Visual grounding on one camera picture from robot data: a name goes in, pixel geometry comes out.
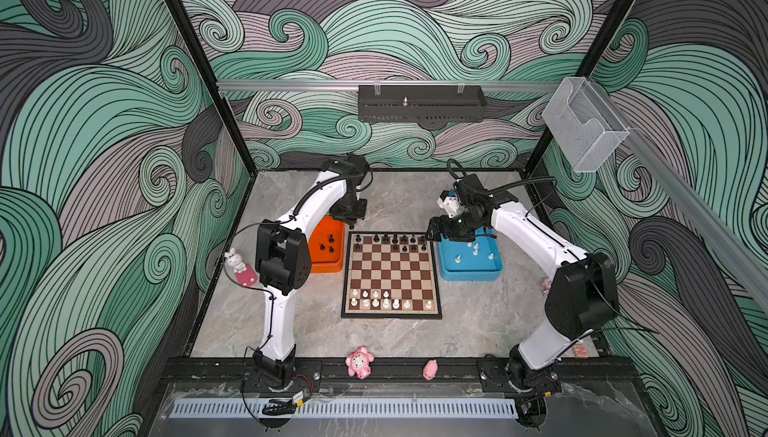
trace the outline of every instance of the blue tray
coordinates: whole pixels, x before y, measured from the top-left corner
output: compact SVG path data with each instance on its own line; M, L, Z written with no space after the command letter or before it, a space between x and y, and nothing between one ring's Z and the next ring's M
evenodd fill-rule
M473 255L475 243L479 244L478 254ZM495 280L502 274L504 265L498 255L498 244L490 237L477 237L471 246L466 242L451 242L443 240L437 243L437 255L440 260L440 277L448 281L489 281ZM462 261L456 263L456 256L461 255Z

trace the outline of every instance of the pink toy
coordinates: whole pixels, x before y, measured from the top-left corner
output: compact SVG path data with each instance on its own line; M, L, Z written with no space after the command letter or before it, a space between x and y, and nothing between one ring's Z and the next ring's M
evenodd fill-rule
M436 374L437 374L437 360L433 359L427 362L427 365L424 365L424 378L427 380L432 380L435 378Z
M358 379L364 379L371 374L371 366L369 363L373 362L373 354L368 353L368 349L360 347L354 353L351 353L346 358L346 365L349 365L350 376L357 374Z

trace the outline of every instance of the white vent grille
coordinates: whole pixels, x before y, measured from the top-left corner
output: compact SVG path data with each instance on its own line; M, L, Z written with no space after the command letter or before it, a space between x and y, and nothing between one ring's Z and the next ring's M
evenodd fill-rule
M259 418L268 399L246 399L251 412ZM242 399L178 399L170 413L172 419L248 418ZM411 399L315 397L286 417L294 419L516 419L512 399Z

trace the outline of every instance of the clear plastic box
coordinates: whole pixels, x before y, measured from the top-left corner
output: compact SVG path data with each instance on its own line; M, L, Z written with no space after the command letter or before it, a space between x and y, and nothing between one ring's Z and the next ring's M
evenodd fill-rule
M565 77L543 118L578 173L597 172L629 135L608 94L586 77Z

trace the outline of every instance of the plastic tray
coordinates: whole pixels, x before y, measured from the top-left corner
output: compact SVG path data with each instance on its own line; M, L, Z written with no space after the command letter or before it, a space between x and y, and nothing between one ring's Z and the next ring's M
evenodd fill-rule
M310 258L312 270L310 273L337 273L344 269L344 222L334 221L333 217L325 216L315 227L310 237Z
M478 229L475 234L485 233ZM473 255L475 243L479 245L478 254ZM475 242L467 245L466 242L451 242L443 240L437 243L437 256L439 259L440 277L448 281L490 281L502 274L504 264L498 254L498 244L490 237L477 237ZM456 263L456 256L461 255L462 261Z

